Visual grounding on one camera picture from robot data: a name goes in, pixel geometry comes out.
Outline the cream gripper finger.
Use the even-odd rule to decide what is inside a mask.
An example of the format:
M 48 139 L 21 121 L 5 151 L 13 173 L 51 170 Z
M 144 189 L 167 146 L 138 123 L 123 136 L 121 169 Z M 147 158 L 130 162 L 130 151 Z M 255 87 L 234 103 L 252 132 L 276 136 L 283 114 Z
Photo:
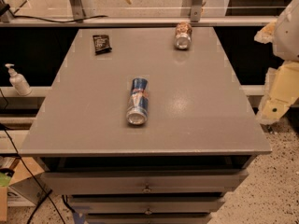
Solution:
M 256 119 L 261 124 L 278 122 L 298 98 L 299 62 L 284 62 L 278 69 L 269 68 Z
M 275 21 L 269 22 L 260 31 L 257 32 L 257 34 L 254 36 L 254 40 L 263 44 L 272 43 L 275 26 Z

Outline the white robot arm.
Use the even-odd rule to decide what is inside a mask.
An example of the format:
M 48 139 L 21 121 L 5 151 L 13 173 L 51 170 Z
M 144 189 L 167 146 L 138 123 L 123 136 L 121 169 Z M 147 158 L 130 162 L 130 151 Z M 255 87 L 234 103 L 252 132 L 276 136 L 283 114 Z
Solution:
M 254 40 L 271 43 L 274 55 L 283 60 L 278 69 L 269 68 L 266 73 L 256 115 L 261 124 L 270 125 L 278 122 L 299 98 L 299 0 L 292 0 Z

